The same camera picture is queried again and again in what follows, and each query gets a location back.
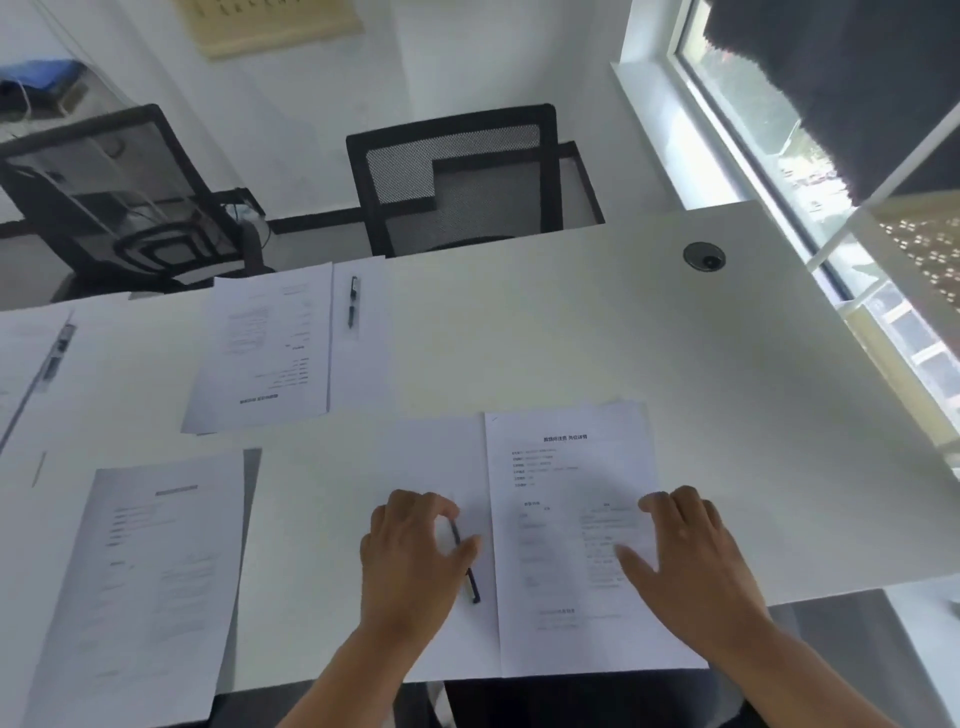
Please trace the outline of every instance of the blue object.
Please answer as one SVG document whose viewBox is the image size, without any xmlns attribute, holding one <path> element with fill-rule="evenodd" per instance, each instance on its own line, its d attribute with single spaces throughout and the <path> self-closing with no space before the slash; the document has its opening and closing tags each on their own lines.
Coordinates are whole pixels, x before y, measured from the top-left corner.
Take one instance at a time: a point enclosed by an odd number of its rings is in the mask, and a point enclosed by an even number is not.
<svg viewBox="0 0 960 728">
<path fill-rule="evenodd" d="M 0 81 L 20 82 L 30 88 L 48 91 L 60 79 L 76 74 L 82 67 L 79 61 L 26 61 L 0 66 Z"/>
</svg>

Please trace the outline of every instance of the hand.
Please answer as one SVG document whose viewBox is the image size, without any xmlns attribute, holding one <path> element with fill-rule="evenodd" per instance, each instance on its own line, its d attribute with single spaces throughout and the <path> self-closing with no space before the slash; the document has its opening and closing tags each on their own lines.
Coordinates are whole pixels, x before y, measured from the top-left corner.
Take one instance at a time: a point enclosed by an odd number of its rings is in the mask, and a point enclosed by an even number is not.
<svg viewBox="0 0 960 728">
<path fill-rule="evenodd" d="M 363 593 L 360 628 L 400 641 L 419 655 L 440 631 L 480 552 L 480 537 L 464 540 L 449 556 L 437 549 L 434 521 L 460 509 L 436 493 L 393 491 L 370 516 L 360 542 Z"/>
<path fill-rule="evenodd" d="M 773 622 L 740 549 L 695 488 L 642 498 L 653 516 L 660 571 L 626 546 L 616 556 L 661 622 L 708 661 L 722 665 L 766 635 Z"/>
</svg>

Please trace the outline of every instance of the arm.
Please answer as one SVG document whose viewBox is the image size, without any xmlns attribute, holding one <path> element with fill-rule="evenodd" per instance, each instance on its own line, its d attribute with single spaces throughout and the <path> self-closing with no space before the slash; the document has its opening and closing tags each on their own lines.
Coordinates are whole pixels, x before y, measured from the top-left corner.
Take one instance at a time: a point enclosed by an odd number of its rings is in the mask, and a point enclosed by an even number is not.
<svg viewBox="0 0 960 728">
<path fill-rule="evenodd" d="M 616 548 L 666 627 L 735 682 L 771 728 L 896 728 L 812 649 L 782 633 L 713 503 L 684 486 L 640 501 L 660 570 Z"/>
<path fill-rule="evenodd" d="M 394 491 L 360 543 L 360 626 L 277 728 L 380 728 L 403 678 L 443 626 L 480 550 L 480 537 L 449 556 L 434 521 L 459 509 L 434 493 Z"/>
</svg>

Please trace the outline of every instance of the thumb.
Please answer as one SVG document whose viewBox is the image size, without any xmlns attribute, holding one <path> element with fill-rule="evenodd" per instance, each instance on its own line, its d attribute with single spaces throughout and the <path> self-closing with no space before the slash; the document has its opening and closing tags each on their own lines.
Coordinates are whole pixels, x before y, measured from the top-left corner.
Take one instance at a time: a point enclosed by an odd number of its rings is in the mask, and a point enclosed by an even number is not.
<svg viewBox="0 0 960 728">
<path fill-rule="evenodd" d="M 453 566 L 457 570 L 457 573 L 461 576 L 467 573 L 467 569 L 473 566 L 477 554 L 480 553 L 480 545 L 482 543 L 482 537 L 470 536 L 453 549 L 453 552 L 450 554 L 450 559 L 453 561 Z"/>
<path fill-rule="evenodd" d="M 646 599 L 646 594 L 653 588 L 657 572 L 629 546 L 617 544 L 613 547 L 613 553 L 616 554 L 620 567 L 630 579 L 630 583 L 634 585 L 640 596 Z"/>
</svg>

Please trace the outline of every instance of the table top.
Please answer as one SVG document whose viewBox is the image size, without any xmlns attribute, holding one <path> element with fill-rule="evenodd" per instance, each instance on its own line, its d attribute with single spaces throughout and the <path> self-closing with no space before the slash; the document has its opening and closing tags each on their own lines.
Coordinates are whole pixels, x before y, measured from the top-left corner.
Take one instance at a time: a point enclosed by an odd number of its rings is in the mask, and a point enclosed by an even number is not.
<svg viewBox="0 0 960 728">
<path fill-rule="evenodd" d="M 727 266 L 686 265 L 696 240 Z M 21 664 L 0 660 L 0 709 L 29 687 L 94 470 L 224 449 L 263 458 L 221 689 L 315 677 L 357 622 L 357 548 L 389 490 L 372 453 L 393 417 L 642 400 L 661 487 L 717 503 L 770 603 L 960 571 L 960 487 L 759 206 L 387 266 L 393 415 L 183 435 L 208 293 L 111 307 L 85 338 L 81 324 L 54 387 L 83 376 L 83 393 L 25 413 L 0 459 L 0 554 L 19 554 L 0 558 L 0 654 Z"/>
</svg>

